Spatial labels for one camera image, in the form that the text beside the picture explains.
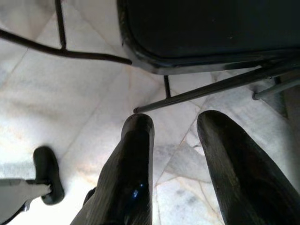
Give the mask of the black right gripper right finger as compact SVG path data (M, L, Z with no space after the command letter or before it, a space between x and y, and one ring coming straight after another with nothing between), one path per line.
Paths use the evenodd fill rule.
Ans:
M241 126L208 110L197 132L225 224L299 224L299 193Z

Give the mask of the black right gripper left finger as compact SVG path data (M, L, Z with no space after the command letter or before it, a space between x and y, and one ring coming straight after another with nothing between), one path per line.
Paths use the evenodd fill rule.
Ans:
M121 138L103 166L73 225L151 225L154 124L146 114L125 121Z

